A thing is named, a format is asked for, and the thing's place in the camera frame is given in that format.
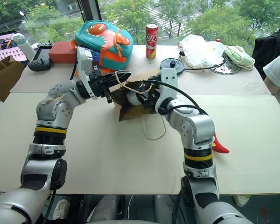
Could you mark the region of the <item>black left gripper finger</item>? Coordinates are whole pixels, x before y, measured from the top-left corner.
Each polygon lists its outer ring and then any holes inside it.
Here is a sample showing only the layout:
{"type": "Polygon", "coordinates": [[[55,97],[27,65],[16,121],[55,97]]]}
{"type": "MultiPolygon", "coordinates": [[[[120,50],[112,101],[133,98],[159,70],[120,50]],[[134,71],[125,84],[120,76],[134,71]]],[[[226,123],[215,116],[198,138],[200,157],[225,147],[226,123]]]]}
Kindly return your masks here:
{"type": "MultiPolygon", "coordinates": [[[[131,74],[132,73],[127,70],[118,70],[117,71],[117,77],[121,83],[125,82],[131,76],[131,74]]],[[[119,84],[119,82],[116,79],[115,72],[107,74],[105,76],[105,81],[107,83],[107,86],[115,86],[115,85],[119,84]]]]}
{"type": "Polygon", "coordinates": [[[103,93],[104,93],[104,95],[105,95],[105,97],[106,97],[107,102],[108,102],[109,104],[112,103],[113,100],[112,100],[112,98],[111,98],[111,96],[110,96],[110,90],[109,90],[109,88],[106,87],[105,85],[103,85],[103,86],[102,86],[102,90],[103,90],[103,93]]]}

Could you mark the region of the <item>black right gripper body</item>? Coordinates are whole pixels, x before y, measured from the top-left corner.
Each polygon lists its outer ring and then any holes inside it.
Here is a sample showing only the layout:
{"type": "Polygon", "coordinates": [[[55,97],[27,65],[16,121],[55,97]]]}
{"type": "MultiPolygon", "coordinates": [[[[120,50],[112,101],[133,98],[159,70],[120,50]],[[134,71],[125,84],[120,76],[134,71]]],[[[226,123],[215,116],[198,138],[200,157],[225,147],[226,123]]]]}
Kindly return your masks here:
{"type": "Polygon", "coordinates": [[[147,109],[158,110],[161,106],[161,86],[159,80],[152,80],[152,89],[148,94],[147,109]]]}

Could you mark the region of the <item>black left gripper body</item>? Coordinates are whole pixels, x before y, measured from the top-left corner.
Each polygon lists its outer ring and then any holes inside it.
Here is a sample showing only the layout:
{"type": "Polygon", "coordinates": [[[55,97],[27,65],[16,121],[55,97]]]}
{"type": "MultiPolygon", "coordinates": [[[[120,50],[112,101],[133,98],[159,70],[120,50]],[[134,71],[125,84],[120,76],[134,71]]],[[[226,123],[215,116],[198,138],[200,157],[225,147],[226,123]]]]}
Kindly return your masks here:
{"type": "Polygon", "coordinates": [[[110,88],[105,81],[105,75],[103,76],[100,70],[92,71],[90,75],[90,87],[96,97],[105,97],[102,90],[103,85],[110,88]]]}

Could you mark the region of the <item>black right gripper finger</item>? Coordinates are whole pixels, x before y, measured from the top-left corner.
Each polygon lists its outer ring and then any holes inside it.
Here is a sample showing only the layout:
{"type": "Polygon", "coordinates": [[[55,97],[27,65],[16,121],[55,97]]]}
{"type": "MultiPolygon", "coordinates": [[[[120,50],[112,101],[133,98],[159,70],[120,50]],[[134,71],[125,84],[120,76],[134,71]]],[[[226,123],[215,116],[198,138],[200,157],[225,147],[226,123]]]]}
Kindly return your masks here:
{"type": "Polygon", "coordinates": [[[153,94],[137,94],[138,101],[144,108],[154,108],[154,96],[153,94]]]}
{"type": "Polygon", "coordinates": [[[138,94],[148,93],[152,89],[152,85],[150,83],[139,83],[139,85],[135,88],[134,92],[138,94]]]}

